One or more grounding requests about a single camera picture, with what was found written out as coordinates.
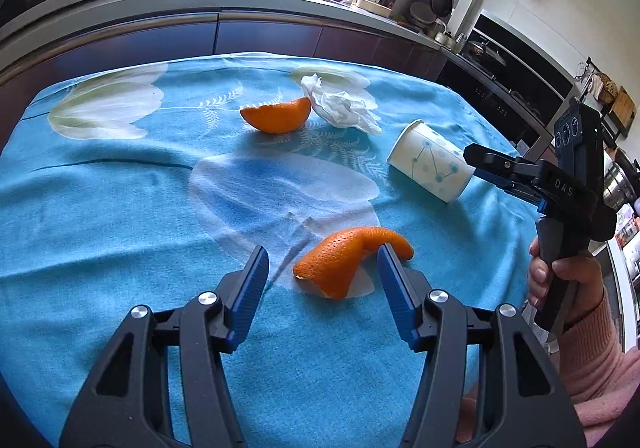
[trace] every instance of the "person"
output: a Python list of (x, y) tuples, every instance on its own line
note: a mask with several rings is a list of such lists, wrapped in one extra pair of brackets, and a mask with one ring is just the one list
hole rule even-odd
[[(527, 273), (527, 299), (539, 309), (549, 290), (550, 269), (540, 259), (537, 237), (529, 253), (532, 258)], [(556, 260), (551, 267), (560, 278), (578, 282), (564, 333), (558, 338), (559, 375), (584, 428), (587, 446), (591, 448), (605, 436), (627, 406), (631, 406), (632, 398), (633, 402), (638, 400), (640, 394), (634, 395), (640, 383), (640, 351), (637, 348), (622, 351), (611, 319), (600, 264), (588, 251)], [(463, 398), (459, 442), (472, 436), (475, 408), (472, 397)]]

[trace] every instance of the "white wall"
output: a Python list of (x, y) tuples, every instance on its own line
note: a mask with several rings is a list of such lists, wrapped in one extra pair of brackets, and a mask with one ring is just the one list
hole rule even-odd
[[(484, 0), (491, 11), (531, 38), (575, 75), (594, 63), (640, 104), (640, 0)], [(640, 158), (640, 116), (620, 145)]]

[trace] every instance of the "paper cup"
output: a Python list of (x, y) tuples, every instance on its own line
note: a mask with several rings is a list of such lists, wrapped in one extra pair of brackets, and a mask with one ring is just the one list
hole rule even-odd
[(446, 203), (462, 193), (475, 171), (462, 150), (421, 120), (402, 131), (386, 161)]

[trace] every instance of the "orange peel piece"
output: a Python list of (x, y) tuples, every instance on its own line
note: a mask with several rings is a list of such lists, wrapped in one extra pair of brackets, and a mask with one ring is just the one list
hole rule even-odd
[(245, 107), (240, 110), (240, 115), (247, 123), (267, 134), (292, 132), (305, 124), (310, 113), (309, 98), (260, 107)]
[(386, 242), (400, 260), (414, 256), (411, 244), (395, 231), (379, 226), (350, 228), (320, 242), (293, 266), (293, 274), (311, 280), (326, 297), (341, 300), (347, 296), (362, 259)]

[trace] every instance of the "pink sweater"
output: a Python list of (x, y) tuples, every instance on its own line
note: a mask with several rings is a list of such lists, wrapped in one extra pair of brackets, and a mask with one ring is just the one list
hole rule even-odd
[[(622, 352), (609, 302), (600, 305), (558, 339), (560, 377), (580, 422), (587, 445), (594, 446), (622, 414), (640, 382), (640, 351)], [(476, 401), (462, 399), (458, 441), (471, 439)]]

